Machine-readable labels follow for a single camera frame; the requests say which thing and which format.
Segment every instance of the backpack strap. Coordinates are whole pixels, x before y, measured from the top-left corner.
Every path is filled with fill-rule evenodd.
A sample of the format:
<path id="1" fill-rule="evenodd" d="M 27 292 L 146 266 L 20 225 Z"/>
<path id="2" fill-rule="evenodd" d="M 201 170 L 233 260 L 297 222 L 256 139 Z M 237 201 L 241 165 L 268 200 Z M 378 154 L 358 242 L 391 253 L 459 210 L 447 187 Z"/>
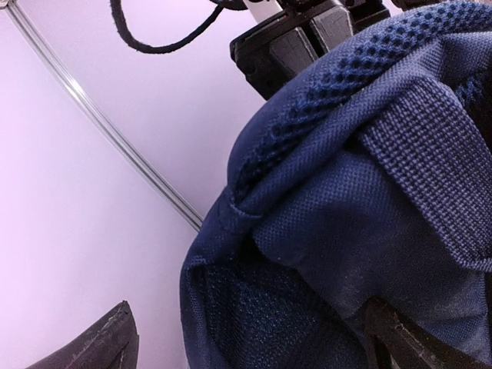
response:
<path id="1" fill-rule="evenodd" d="M 359 138 L 456 262 L 491 272 L 492 154 L 451 89 L 420 80 Z"/>

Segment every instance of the textured fabric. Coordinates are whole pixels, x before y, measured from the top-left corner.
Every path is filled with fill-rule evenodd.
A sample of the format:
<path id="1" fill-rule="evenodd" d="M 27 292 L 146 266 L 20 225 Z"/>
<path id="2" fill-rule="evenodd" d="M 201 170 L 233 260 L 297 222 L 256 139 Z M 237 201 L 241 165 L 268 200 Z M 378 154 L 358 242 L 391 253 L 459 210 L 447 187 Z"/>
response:
<path id="1" fill-rule="evenodd" d="M 379 296 L 492 364 L 492 8 L 356 35 L 251 119 L 181 274 L 191 369 L 367 367 Z"/>

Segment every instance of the black cable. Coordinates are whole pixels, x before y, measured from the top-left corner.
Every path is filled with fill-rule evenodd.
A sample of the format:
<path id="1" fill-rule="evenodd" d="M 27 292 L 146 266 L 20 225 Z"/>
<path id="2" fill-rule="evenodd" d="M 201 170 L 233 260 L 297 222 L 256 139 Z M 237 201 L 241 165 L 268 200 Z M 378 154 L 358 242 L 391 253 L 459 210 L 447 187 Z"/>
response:
<path id="1" fill-rule="evenodd" d="M 118 30 L 118 34 L 120 35 L 121 39 L 134 50 L 137 50 L 138 52 L 143 52 L 145 54 L 167 54 L 169 52 L 175 52 L 183 46 L 186 46 L 187 44 L 195 40 L 199 35 L 201 35 L 224 10 L 224 7 L 222 5 L 217 5 L 212 14 L 210 14 L 208 18 L 205 19 L 205 21 L 188 36 L 178 42 L 175 42 L 174 44 L 155 47 L 146 45 L 138 40 L 135 40 L 130 30 L 128 29 L 125 14 L 123 13 L 123 8 L 121 7 L 121 0 L 110 0 L 110 4 L 111 13 L 116 24 L 116 29 Z"/>

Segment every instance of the white panel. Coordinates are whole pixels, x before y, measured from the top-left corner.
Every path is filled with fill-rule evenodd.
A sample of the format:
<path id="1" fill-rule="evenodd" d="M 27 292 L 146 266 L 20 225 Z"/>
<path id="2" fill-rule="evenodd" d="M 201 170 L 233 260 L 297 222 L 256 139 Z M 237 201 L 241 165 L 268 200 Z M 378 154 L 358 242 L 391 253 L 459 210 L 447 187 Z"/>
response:
<path id="1" fill-rule="evenodd" d="M 201 214 L 225 185 L 228 154 L 263 100 L 244 80 L 229 42 L 252 27 L 223 11 L 190 45 L 143 55 L 119 38 L 107 1 L 21 0 L 80 85 Z M 123 1 L 129 28 L 151 45 L 176 42 L 214 9 L 208 0 Z"/>
<path id="2" fill-rule="evenodd" d="M 0 35 L 0 368 L 33 364 L 122 300 L 141 335 L 139 367 L 183 367 L 178 279 L 195 232 L 86 119 L 5 12 Z M 118 88 L 106 98 L 124 106 Z"/>

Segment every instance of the dark blue strap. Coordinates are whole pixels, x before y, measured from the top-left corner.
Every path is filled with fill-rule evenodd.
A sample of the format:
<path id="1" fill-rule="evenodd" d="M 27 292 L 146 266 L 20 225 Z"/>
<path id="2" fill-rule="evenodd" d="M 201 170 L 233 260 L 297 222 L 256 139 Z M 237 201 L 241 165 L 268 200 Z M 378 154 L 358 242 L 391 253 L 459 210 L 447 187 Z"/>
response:
<path id="1" fill-rule="evenodd" d="M 453 92 L 420 81 L 360 138 L 457 263 L 492 271 L 492 154 Z"/>

